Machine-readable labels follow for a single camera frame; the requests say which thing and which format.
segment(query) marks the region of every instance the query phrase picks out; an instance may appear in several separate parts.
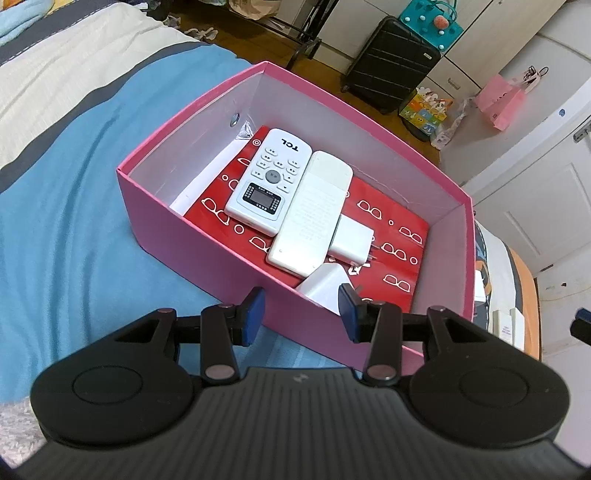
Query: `white bedsheet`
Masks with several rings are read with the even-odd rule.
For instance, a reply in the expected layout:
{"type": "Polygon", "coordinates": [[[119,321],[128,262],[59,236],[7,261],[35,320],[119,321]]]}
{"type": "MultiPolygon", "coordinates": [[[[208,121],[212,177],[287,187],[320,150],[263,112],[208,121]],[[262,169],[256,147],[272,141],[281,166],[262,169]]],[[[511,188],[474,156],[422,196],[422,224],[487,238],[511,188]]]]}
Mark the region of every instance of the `white bedsheet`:
{"type": "Polygon", "coordinates": [[[0,168],[89,92],[158,50],[186,41],[195,40],[116,3],[1,65],[0,168]]]}

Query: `tcl logo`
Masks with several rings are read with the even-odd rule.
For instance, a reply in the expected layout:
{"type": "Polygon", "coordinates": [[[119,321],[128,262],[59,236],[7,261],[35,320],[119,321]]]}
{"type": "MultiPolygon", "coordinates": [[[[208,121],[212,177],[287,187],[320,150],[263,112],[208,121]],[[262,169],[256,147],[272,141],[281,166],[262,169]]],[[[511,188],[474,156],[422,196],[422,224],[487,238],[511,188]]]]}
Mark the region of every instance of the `tcl logo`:
{"type": "Polygon", "coordinates": [[[293,143],[291,143],[291,142],[288,142],[288,141],[287,141],[285,138],[282,138],[282,139],[281,139],[281,141],[283,142],[283,144],[284,144],[286,147],[288,147],[288,148],[290,148],[290,149],[292,149],[292,150],[298,151],[298,149],[297,149],[297,145],[294,145],[293,143]]]}

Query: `red paper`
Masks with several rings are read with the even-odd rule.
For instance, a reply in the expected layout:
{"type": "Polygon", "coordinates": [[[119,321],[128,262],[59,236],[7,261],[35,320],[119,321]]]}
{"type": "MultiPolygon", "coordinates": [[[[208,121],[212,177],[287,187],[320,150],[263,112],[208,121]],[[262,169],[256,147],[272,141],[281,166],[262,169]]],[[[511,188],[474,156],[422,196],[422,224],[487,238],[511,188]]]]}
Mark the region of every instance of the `red paper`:
{"type": "MultiPolygon", "coordinates": [[[[277,280],[296,287],[302,282],[299,277],[265,261],[273,239],[242,225],[223,211],[232,189],[269,130],[261,127],[256,132],[207,187],[185,218],[277,280]]],[[[370,254],[375,258],[361,267],[343,265],[359,295],[364,299],[395,303],[409,312],[427,238],[427,222],[357,177],[349,187],[343,214],[374,230],[376,248],[372,248],[370,254]]]]}

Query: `white charger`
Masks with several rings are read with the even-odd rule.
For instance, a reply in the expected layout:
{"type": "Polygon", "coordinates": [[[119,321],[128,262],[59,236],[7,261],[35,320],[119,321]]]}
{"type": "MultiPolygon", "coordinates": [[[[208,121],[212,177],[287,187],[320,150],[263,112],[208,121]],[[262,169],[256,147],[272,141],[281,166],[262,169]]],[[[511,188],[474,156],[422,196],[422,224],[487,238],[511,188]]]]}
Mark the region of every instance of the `white charger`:
{"type": "Polygon", "coordinates": [[[328,254],[354,267],[360,267],[369,258],[374,231],[341,213],[328,254]]]}
{"type": "Polygon", "coordinates": [[[341,264],[323,263],[295,289],[313,302],[339,315],[339,287],[351,285],[347,272],[341,264]]]}

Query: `gray fluffy rug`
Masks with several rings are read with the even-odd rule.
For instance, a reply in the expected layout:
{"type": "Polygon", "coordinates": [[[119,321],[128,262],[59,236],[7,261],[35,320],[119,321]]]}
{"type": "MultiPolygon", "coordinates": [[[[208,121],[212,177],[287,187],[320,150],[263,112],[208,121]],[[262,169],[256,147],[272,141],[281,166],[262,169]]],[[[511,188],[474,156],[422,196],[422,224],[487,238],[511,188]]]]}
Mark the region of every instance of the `gray fluffy rug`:
{"type": "Polygon", "coordinates": [[[29,398],[0,404],[0,456],[15,468],[45,443],[29,398]]]}

